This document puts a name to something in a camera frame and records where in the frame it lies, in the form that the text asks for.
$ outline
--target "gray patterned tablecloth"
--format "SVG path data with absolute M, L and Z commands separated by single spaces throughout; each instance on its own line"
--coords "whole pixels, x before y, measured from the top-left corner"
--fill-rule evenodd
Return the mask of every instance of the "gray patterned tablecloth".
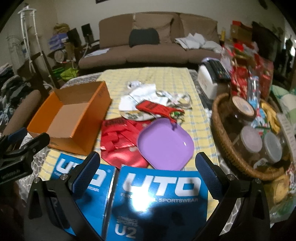
M 212 111 L 209 110 L 209 108 L 207 106 L 207 100 L 204 98 L 204 96 L 203 96 L 203 94 L 202 94 L 202 92 L 200 90 L 200 86 L 199 86 L 198 81 L 197 81 L 197 72 L 195 70 L 190 69 L 189 73 L 190 73 L 190 76 L 191 76 L 195 86 L 196 86 L 196 91 L 198 92 L 198 94 L 200 96 L 200 99 L 201 99 L 202 104 L 203 104 L 203 106 L 205 108 L 207 117 L 208 117 L 208 119 L 210 121 L 210 118 L 212 116 Z M 66 88 L 66 87 L 69 87 L 69 86 L 72 86 L 72 85 L 79 85 L 79 84 L 83 84 L 83 83 L 94 82 L 100 77 L 101 74 L 102 73 L 95 73 L 95 74 L 89 74 L 89 75 L 84 75 L 84 76 L 79 76 L 79 77 L 73 78 L 73 79 L 69 80 L 67 83 L 65 83 L 62 86 L 62 88 Z M 28 134 L 25 137 L 25 139 L 23 140 L 22 145 L 24 145 L 25 143 L 27 143 L 31 139 L 32 139 L 32 137 Z M 228 166 L 225 163 L 224 159 L 221 157 L 220 152 L 219 152 L 217 147 L 216 147 L 216 149 L 217 149 L 217 152 L 218 152 L 218 159 L 219 159 L 219 164 L 220 164 L 221 169 L 226 174 L 234 174 L 228 168 Z M 24 177 L 24 178 L 22 178 L 22 179 L 20 179 L 18 181 L 18 185 L 19 185 L 19 188 L 20 188 L 20 195 L 21 195 L 22 199 L 24 199 L 25 201 L 28 198 L 31 183 L 32 183 L 33 179 L 39 175 L 39 172 L 41 171 L 42 165 L 44 163 L 44 160 L 45 160 L 48 152 L 49 152 L 48 147 L 45 147 L 44 149 L 39 151 L 34 156 L 34 160 L 33 160 L 32 165 L 31 165 L 32 169 L 33 169 L 33 173 L 30 176 Z M 235 217 L 236 217 L 236 215 L 238 213 L 238 209 L 239 209 L 240 205 L 241 205 L 241 200 L 238 199 L 237 202 L 236 202 L 236 205 L 235 205 L 235 207 L 234 207 L 234 209 L 232 211 L 232 214 L 230 215 L 230 217 L 229 217 L 223 231 L 221 232 L 221 234 L 228 232 L 229 229 L 231 228 L 231 226 L 233 224 L 233 221 L 235 220 Z

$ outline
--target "blue box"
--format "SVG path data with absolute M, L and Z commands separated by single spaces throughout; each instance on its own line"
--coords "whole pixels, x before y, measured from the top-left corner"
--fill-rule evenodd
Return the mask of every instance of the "blue box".
M 122 167 L 106 241 L 191 241 L 206 223 L 199 172 Z
M 54 166 L 51 179 L 58 179 L 61 174 L 69 173 L 71 169 L 82 162 L 82 159 L 61 153 Z M 101 236 L 107 211 L 107 202 L 111 195 L 115 172 L 115 167 L 101 164 L 83 197 L 76 200 L 76 204 L 83 215 Z M 65 230 L 68 233 L 74 234 L 71 228 Z

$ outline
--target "jar lid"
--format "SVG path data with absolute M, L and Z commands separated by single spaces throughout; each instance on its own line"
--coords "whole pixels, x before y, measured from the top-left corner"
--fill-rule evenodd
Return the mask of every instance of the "jar lid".
M 278 137 L 272 132 L 267 132 L 264 136 L 264 147 L 267 155 L 272 163 L 276 163 L 281 159 L 282 148 Z
M 256 111 L 248 101 L 239 96 L 232 96 L 232 109 L 239 118 L 246 121 L 253 121 L 256 117 Z
M 253 127 L 244 126 L 240 137 L 243 145 L 250 153 L 258 153 L 262 149 L 262 139 Z

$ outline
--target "basket rim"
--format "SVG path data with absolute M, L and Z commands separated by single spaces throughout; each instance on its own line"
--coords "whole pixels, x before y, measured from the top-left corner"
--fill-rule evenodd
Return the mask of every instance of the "basket rim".
M 233 160 L 230 158 L 230 162 L 233 163 L 240 171 L 247 174 L 248 176 L 259 178 L 261 180 L 265 181 L 271 181 L 276 179 L 277 177 L 284 174 L 284 168 L 280 167 L 276 172 L 269 172 L 269 173 L 263 173 L 261 171 L 258 171 L 254 168 L 252 168 L 240 155 L 240 153 L 234 148 L 231 140 L 229 139 L 226 130 L 222 124 L 222 121 L 220 119 L 220 115 L 218 112 L 218 106 L 221 100 L 228 98 L 229 94 L 224 93 L 216 97 L 216 99 L 213 102 L 212 106 L 212 121 L 214 130 L 218 136 L 219 141 L 221 144 L 225 147 L 225 151 L 228 152 L 228 154 L 233 158 Z

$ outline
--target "sofa armrest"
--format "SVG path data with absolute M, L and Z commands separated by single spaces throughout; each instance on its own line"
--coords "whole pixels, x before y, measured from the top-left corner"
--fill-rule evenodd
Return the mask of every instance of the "sofa armrest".
M 16 132 L 22 127 L 27 127 L 31 118 L 36 113 L 42 101 L 39 90 L 33 90 L 15 110 L 13 116 L 6 125 L 2 135 Z

